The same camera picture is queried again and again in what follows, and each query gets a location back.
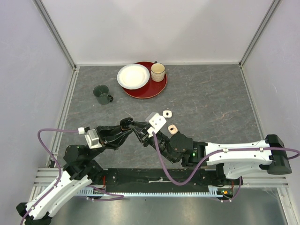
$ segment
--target plate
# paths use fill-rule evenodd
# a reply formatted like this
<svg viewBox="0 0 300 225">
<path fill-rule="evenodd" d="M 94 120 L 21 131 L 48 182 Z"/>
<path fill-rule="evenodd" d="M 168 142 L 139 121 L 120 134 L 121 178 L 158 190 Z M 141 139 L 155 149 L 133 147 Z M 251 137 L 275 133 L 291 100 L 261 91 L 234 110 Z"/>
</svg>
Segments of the plate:
<svg viewBox="0 0 300 225">
<path fill-rule="evenodd" d="M 145 66 L 148 69 L 148 71 L 150 72 L 151 66 L 154 63 L 153 62 L 137 62 L 137 64 Z M 158 95 L 160 92 L 162 92 L 165 89 L 166 85 L 167 85 L 167 75 L 165 74 L 164 79 L 160 82 L 155 82 L 150 77 L 147 84 L 139 89 L 129 90 L 129 89 L 123 88 L 123 90 L 131 97 L 139 98 L 139 99 L 147 99 L 147 98 L 152 98 L 152 97 Z"/>
<path fill-rule="evenodd" d="M 144 86 L 150 78 L 149 70 L 140 64 L 124 66 L 117 75 L 118 83 L 126 89 L 134 90 Z"/>
</svg>

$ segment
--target dark green mug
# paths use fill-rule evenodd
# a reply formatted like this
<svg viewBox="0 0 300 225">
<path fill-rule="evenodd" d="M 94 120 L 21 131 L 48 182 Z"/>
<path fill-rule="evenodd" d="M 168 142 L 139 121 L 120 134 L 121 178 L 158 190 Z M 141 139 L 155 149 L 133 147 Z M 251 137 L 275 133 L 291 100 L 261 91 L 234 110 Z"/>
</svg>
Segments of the dark green mug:
<svg viewBox="0 0 300 225">
<path fill-rule="evenodd" d="M 113 97 L 109 94 L 109 89 L 105 85 L 95 87 L 93 94 L 101 105 L 106 105 L 113 101 Z"/>
</svg>

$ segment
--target white wall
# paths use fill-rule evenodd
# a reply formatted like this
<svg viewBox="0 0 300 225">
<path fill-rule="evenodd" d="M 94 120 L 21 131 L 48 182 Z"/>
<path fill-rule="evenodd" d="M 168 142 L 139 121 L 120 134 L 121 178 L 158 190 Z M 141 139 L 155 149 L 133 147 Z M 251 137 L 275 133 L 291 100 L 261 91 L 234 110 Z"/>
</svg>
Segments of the white wall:
<svg viewBox="0 0 300 225">
<path fill-rule="evenodd" d="M 17 225 L 46 154 L 72 70 L 31 0 L 0 2 L 0 223 Z M 52 134 L 42 138 L 47 145 Z"/>
<path fill-rule="evenodd" d="M 264 134 L 300 150 L 300 2 L 284 0 L 245 65 Z M 287 176 L 300 209 L 300 158 Z"/>
<path fill-rule="evenodd" d="M 272 0 L 43 0 L 77 64 L 238 62 Z"/>
</svg>

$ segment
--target white plate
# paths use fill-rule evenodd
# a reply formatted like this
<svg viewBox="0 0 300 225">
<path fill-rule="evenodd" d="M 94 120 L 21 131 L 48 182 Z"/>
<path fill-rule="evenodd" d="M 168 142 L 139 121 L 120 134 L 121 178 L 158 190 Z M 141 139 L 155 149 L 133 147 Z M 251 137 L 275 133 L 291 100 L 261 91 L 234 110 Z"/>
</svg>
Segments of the white plate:
<svg viewBox="0 0 300 225">
<path fill-rule="evenodd" d="M 138 89 L 144 86 L 150 78 L 149 70 L 140 64 L 124 66 L 117 75 L 118 83 L 126 89 Z"/>
</svg>

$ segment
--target marble-patterned surface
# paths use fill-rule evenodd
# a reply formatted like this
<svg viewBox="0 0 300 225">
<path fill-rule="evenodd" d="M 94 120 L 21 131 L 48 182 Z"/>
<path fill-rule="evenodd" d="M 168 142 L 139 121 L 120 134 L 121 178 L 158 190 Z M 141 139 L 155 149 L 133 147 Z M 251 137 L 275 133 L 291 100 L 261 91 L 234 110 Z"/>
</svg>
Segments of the marble-patterned surface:
<svg viewBox="0 0 300 225">
<path fill-rule="evenodd" d="M 117 125 L 125 117 L 144 121 L 152 112 L 170 109 L 162 131 L 175 124 L 195 141 L 246 143 L 260 139 L 255 118 L 238 65 L 166 66 L 166 89 L 151 99 L 128 96 L 117 83 L 122 66 L 81 67 L 67 116 L 65 129 Z M 109 87 L 114 101 L 100 105 L 93 96 L 95 86 Z M 63 134 L 58 161 L 64 165 L 65 148 L 86 144 L 83 135 Z M 106 150 L 96 157 L 103 168 L 161 168 L 156 151 L 144 148 L 132 133 L 118 151 Z M 180 163 L 168 167 L 181 167 Z"/>
</svg>

